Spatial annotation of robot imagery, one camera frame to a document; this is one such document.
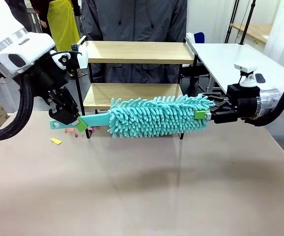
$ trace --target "beige tabletop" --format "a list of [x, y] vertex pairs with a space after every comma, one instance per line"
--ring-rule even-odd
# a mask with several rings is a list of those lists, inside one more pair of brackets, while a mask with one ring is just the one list
[[155, 96], [182, 95], [179, 84], [117, 84], [93, 83], [84, 99], [86, 109], [109, 109], [111, 99], [121, 98], [129, 101], [131, 98], [153, 100]]
[[86, 41], [88, 62], [192, 64], [185, 43]]
[[[245, 30], [246, 24], [239, 24], [239, 23], [234, 23], [230, 24], [233, 28], [240, 31]], [[263, 24], [250, 24], [247, 30], [247, 35], [252, 37], [253, 39], [258, 40], [259, 42], [262, 42], [264, 44], [267, 43], [267, 39], [264, 38], [264, 35], [269, 36], [272, 30], [272, 25], [263, 25]]]
[[0, 142], [0, 236], [284, 236], [284, 152], [264, 128], [88, 140], [49, 120]]

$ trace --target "gray jacket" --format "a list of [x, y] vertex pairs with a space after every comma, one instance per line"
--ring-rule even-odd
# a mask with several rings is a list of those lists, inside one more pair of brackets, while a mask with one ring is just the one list
[[[88, 40], [182, 42], [187, 0], [82, 0]], [[176, 83], [178, 65], [93, 64], [94, 82]]]

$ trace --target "floor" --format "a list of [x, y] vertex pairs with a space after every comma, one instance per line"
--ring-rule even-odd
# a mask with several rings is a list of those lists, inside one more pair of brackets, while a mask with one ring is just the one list
[[[6, 79], [5, 81], [11, 93], [11, 96], [15, 102], [15, 105], [18, 106], [20, 99], [18, 92], [19, 86], [12, 79]], [[205, 78], [201, 78], [199, 83], [203, 88], [208, 86], [208, 80]], [[90, 86], [90, 81], [87, 75], [80, 78], [80, 85], [82, 90], [82, 97], [84, 99]], [[74, 99], [78, 103], [78, 106], [80, 107], [75, 81], [70, 81], [66, 86], [68, 87], [69, 91], [71, 92], [72, 96], [74, 97]], [[181, 89], [184, 94], [187, 92], [188, 87], [189, 87], [189, 79], [183, 79]], [[195, 96], [200, 92], [201, 90], [196, 88], [194, 89], [192, 96]], [[0, 87], [0, 104], [3, 105], [3, 107], [7, 110], [8, 113], [15, 112], [14, 109], [12, 109], [12, 106], [8, 103], [4, 94], [2, 93], [1, 87]], [[36, 97], [34, 100], [34, 110], [47, 111], [49, 110], [49, 106], [43, 101], [43, 99], [41, 99], [40, 97]], [[284, 150], [284, 112], [276, 121], [266, 126], [266, 128], [268, 132], [272, 135], [272, 137], [279, 143], [279, 145]]]

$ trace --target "wooden shelf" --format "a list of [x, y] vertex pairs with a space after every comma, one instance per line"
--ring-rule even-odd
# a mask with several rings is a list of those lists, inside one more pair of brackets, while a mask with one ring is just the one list
[[90, 63], [192, 64], [194, 60], [185, 43], [86, 41], [84, 44]]
[[[230, 24], [233, 28], [236, 30], [244, 31], [245, 30], [245, 24], [239, 24], [234, 23]], [[262, 24], [250, 24], [247, 30], [247, 35], [254, 38], [255, 40], [258, 40], [264, 44], [267, 43], [267, 39], [263, 38], [263, 35], [270, 35], [272, 30], [272, 25], [262, 25]]]
[[111, 99], [131, 98], [151, 100], [156, 96], [179, 96], [182, 95], [179, 84], [96, 84], [93, 83], [84, 100], [86, 109], [109, 109]]

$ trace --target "yellow paper scrap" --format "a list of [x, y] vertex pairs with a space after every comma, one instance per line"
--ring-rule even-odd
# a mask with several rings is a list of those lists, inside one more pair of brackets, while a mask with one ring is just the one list
[[55, 144], [57, 144], [57, 145], [59, 145], [59, 144], [61, 144], [62, 143], [62, 141], [61, 140], [59, 140], [59, 139], [55, 139], [55, 138], [51, 138], [51, 141], [53, 141]]

